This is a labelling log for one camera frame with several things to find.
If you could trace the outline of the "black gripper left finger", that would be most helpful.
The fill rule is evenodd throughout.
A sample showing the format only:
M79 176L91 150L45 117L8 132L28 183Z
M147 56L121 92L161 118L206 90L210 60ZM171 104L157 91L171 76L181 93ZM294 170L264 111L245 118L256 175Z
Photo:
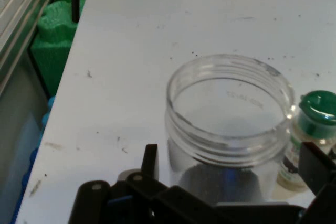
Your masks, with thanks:
M231 219L178 186L158 181L158 146L145 147L142 165L114 185L82 184L69 223L230 223Z

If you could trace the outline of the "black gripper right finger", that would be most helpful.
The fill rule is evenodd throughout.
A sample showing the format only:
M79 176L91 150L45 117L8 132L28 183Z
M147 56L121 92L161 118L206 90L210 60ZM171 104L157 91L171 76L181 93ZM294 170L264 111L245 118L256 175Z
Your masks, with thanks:
M299 175L315 195L299 223L335 223L335 163L312 142L301 144Z

